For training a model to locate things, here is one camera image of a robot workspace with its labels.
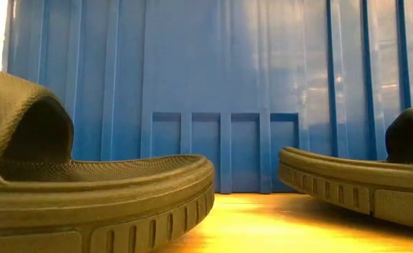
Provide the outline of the blue plastic bin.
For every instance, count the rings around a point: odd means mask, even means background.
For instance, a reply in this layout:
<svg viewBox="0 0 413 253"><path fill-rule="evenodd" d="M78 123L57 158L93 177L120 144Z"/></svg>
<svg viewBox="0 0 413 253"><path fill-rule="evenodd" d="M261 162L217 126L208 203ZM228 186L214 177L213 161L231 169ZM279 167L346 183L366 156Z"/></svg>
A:
<svg viewBox="0 0 413 253"><path fill-rule="evenodd" d="M7 1L3 67L79 160L200 153L217 192L284 192L281 148L383 160L413 106L413 0Z"/></svg>

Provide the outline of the olive rubber slide sandal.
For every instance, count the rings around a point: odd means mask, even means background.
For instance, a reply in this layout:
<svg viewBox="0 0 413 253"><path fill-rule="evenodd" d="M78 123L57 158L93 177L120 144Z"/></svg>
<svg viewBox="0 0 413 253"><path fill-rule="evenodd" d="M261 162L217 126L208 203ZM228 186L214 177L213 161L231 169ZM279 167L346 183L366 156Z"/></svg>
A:
<svg viewBox="0 0 413 253"><path fill-rule="evenodd" d="M203 155L89 162L46 87L0 72L0 253L149 253L214 205Z"/></svg>
<svg viewBox="0 0 413 253"><path fill-rule="evenodd" d="M385 160L352 160L285 147L281 182L333 205L413 227L413 107L387 128Z"/></svg>

